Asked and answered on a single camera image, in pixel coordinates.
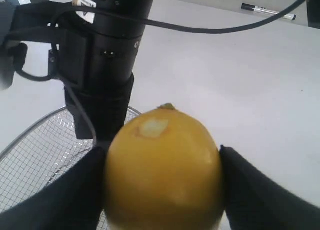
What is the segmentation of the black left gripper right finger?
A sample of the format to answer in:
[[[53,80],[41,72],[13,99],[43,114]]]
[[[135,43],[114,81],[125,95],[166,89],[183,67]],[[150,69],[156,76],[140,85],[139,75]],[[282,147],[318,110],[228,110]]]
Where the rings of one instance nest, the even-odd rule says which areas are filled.
[[[221,146],[231,229],[319,229],[320,209],[284,189],[231,147]]]

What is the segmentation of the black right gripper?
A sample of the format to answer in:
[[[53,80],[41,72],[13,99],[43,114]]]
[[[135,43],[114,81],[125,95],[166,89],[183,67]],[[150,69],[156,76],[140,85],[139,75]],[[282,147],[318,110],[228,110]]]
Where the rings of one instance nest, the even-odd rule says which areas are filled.
[[[52,43],[50,75],[71,88],[81,104],[65,91],[77,139],[110,141],[124,125],[143,33],[62,30]]]

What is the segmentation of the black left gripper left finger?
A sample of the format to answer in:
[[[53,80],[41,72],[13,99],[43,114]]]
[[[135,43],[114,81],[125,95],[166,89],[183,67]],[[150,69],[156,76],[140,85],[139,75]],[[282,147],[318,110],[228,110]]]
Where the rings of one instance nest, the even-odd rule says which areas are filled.
[[[0,215],[1,229],[96,229],[106,152],[94,148],[68,172]]]

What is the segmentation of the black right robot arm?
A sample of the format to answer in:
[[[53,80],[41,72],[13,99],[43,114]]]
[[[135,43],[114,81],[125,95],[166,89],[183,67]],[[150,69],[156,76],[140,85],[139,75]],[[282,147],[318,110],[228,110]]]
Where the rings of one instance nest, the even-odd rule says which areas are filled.
[[[65,35],[52,45],[56,75],[72,89],[92,122],[89,127],[70,93],[67,109],[78,139],[109,141],[124,125],[134,85],[133,66],[153,0],[72,0],[52,23]]]

